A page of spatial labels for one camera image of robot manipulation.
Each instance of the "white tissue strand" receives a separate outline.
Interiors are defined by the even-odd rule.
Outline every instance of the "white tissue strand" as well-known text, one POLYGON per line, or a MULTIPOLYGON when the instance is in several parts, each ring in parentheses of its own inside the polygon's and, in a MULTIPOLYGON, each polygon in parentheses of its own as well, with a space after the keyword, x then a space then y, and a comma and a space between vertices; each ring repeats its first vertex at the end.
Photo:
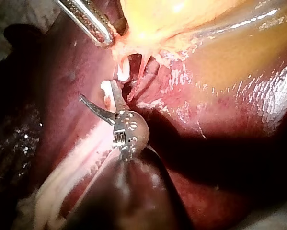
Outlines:
POLYGON ((13 222, 11 230, 32 230, 34 222, 35 190, 28 198, 22 199, 17 204, 18 216, 13 222))
POLYGON ((59 215, 66 196, 91 170, 98 170, 97 162, 111 149, 113 126, 100 121, 68 156, 55 168, 36 195, 34 230, 61 228, 65 219, 59 215))

